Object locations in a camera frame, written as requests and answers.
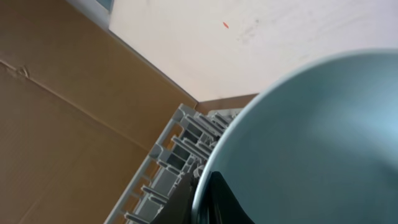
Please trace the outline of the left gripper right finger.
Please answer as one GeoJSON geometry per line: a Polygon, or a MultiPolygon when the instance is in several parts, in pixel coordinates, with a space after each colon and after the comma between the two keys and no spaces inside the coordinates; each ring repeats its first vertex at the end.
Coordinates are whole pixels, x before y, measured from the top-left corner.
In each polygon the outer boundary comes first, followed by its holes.
{"type": "Polygon", "coordinates": [[[206,190],[209,224],[254,224],[220,172],[213,172],[206,190]]]}

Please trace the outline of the light blue bowl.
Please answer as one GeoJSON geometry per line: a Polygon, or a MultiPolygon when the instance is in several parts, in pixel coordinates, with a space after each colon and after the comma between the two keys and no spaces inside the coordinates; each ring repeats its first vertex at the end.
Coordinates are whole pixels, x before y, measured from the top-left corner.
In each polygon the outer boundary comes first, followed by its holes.
{"type": "Polygon", "coordinates": [[[254,223],[396,223],[397,50],[333,55],[258,94],[214,148],[193,223],[213,172],[254,223]]]}

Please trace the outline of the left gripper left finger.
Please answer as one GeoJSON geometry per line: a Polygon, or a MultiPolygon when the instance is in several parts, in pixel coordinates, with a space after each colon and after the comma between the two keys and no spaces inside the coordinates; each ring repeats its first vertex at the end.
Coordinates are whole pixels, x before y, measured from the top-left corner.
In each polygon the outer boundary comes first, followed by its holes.
{"type": "Polygon", "coordinates": [[[191,211],[196,191],[196,177],[186,173],[166,206],[150,224],[191,224],[191,211]]]}

